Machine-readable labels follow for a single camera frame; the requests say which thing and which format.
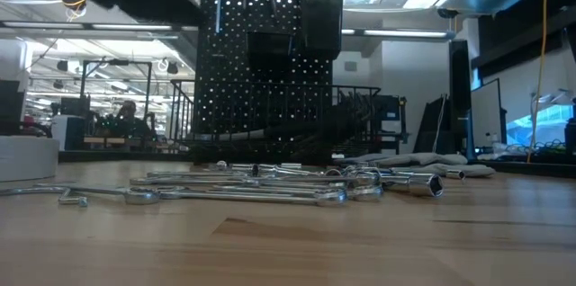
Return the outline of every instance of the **pegboard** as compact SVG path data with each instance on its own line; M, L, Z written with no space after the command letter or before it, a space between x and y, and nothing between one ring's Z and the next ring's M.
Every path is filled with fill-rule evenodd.
M333 93L324 85L332 85L332 61L299 53L298 0L276 0L276 17L270 0L247 0L246 9L243 0L222 0L218 34L216 6L216 0L202 0L205 22L198 35L193 131L236 133L317 120L321 105L331 104ZM288 64L251 68L248 33L252 31L292 35L295 43Z

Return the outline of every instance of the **wall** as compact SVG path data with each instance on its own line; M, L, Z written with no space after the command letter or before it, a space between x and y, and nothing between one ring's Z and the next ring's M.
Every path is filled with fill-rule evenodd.
M347 61L356 63L356 71L344 70ZM361 52L342 51L332 62L332 74L334 85L370 86L370 61L362 58Z
M559 88L574 91L576 63L569 44L564 43L562 49L546 54L542 75L542 96L558 94ZM508 111L507 122L530 114L531 94L536 93L539 70L540 58L535 58L483 79L484 83L489 83L499 78L502 107Z
M410 134L409 143L401 144L400 152L411 153L426 103L449 93L448 44L383 41L374 54L370 58L370 78L380 83L381 94L405 96L408 100L406 129Z

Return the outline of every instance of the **whiteboard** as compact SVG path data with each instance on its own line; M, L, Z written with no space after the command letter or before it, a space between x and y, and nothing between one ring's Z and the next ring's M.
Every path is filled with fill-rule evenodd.
M473 90L471 96L474 147L491 147L494 135L498 136L496 142L501 142L500 81L496 79Z

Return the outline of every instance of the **yellow cable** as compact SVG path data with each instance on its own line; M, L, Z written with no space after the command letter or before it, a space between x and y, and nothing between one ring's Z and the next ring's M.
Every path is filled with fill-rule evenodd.
M548 33L548 0L543 0L543 20L542 20L542 50L540 51L540 72L538 74L538 88L536 89L536 108L534 111L534 119L532 124L532 140L530 142L530 148L528 149L528 159L527 162L530 163L532 158L532 149L536 143L536 126L538 125L538 106L540 106L540 89L542 87L542 74L544 73L544 62L546 55L546 34Z
M74 3L64 3L64 1L62 1L62 4L66 5L66 6L74 6L74 5L82 4L85 1L86 0L79 0L79 1L74 2Z

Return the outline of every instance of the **wooden tabletop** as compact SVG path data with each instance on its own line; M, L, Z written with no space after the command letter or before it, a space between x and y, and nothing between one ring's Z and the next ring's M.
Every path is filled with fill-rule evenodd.
M188 164L64 164L52 180L127 184ZM576 285L576 181L498 174L445 197L344 208L88 195L0 197L0 285Z

